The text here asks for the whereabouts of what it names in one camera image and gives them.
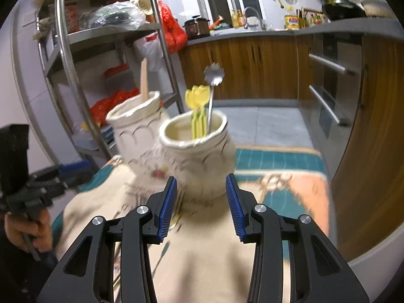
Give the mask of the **person's left hand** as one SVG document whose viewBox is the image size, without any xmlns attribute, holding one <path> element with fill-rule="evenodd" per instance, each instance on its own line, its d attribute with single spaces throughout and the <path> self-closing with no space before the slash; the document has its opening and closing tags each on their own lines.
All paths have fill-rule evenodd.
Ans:
<svg viewBox="0 0 404 303">
<path fill-rule="evenodd" d="M 22 238 L 23 234 L 34 237 L 32 239 L 33 246 L 40 253 L 49 252 L 53 248 L 51 216 L 47 209 L 41 210 L 38 221 L 29 221 L 20 215 L 6 213 L 4 227 L 8 240 L 27 253 L 29 248 Z"/>
</svg>

